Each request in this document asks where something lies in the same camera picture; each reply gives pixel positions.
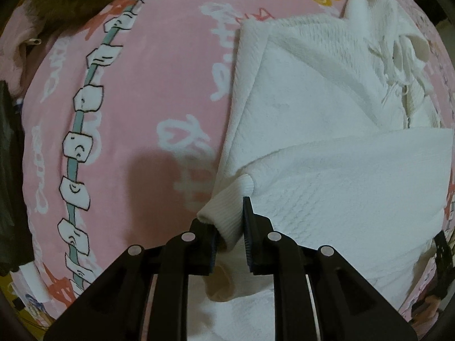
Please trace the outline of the white zip hoodie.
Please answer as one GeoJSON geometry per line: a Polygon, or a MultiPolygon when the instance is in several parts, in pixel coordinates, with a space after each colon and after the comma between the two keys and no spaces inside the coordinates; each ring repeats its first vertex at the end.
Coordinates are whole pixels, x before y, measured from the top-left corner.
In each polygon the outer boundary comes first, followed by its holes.
{"type": "Polygon", "coordinates": [[[430,47],[396,0],[348,0],[341,18],[243,23],[231,114],[198,217],[224,244],[192,340],[271,340],[272,280],[248,271],[244,196],[298,244],[334,246],[399,308],[441,230],[453,131],[424,68],[430,47]]]}

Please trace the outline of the dark brown garment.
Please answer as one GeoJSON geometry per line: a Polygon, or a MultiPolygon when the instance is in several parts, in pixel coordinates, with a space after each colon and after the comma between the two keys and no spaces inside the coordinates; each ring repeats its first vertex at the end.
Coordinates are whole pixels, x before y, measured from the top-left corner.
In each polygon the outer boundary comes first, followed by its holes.
{"type": "Polygon", "coordinates": [[[1,82],[1,275],[17,272],[34,260],[32,234],[23,196],[25,136],[21,107],[13,103],[6,82],[1,82]]]}

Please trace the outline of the pink patterned bed blanket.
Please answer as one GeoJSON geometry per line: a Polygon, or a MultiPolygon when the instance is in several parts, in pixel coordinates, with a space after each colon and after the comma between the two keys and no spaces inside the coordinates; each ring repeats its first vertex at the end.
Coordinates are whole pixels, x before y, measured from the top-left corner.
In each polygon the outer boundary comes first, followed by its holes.
{"type": "MultiPolygon", "coordinates": [[[[128,246],[160,246],[211,200],[231,114],[241,27],[341,18],[348,0],[114,0],[79,28],[38,35],[18,4],[1,79],[22,108],[23,196],[34,260],[15,291],[60,317],[128,246]]],[[[454,133],[454,67],[427,15],[396,0],[429,43],[424,71],[454,133]]],[[[404,303],[434,276],[433,245],[404,303]]]]}

